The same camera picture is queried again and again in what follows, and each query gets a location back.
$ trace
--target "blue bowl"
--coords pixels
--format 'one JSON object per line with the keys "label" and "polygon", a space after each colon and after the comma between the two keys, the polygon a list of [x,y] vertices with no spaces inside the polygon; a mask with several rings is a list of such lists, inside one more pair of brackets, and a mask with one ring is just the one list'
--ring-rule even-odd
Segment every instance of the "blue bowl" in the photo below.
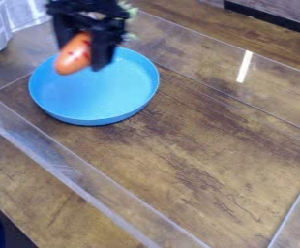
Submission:
{"label": "blue bowl", "polygon": [[159,72],[136,51],[119,47],[99,72],[86,68],[62,76],[56,56],[35,70],[28,84],[35,103],[66,123],[98,126],[122,121],[147,106],[159,87]]}

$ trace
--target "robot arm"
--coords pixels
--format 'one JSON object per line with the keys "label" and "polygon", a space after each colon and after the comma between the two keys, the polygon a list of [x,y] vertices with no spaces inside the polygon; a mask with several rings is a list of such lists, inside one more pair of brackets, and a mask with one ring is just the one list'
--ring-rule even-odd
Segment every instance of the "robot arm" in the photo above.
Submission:
{"label": "robot arm", "polygon": [[[50,0],[47,8],[60,47],[82,31],[91,33],[91,66],[99,71],[111,63],[115,47],[123,42],[130,13],[116,0]],[[104,18],[94,19],[84,13],[99,13]]]}

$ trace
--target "blue plate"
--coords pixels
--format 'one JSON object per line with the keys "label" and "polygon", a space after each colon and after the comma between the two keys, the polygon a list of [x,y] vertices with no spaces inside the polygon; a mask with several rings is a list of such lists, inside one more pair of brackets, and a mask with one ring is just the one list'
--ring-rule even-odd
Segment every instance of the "blue plate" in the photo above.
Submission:
{"label": "blue plate", "polygon": [[107,125],[146,107],[159,87],[159,72],[144,55],[119,47],[99,72],[86,68],[68,76],[56,73],[56,57],[38,67],[28,85],[35,103],[55,118],[75,125]]}

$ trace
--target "wooden table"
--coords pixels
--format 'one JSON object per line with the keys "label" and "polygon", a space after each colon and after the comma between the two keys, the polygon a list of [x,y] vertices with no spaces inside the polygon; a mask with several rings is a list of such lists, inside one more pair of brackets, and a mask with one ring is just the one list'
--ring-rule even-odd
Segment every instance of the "wooden table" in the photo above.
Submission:
{"label": "wooden table", "polygon": [[[300,68],[300,34],[191,1],[134,2]],[[50,118],[28,97],[27,77],[0,100],[212,247],[266,247],[300,192],[300,129],[159,70],[150,107],[112,126],[80,129]],[[40,247],[140,245],[2,138],[0,208]]]}

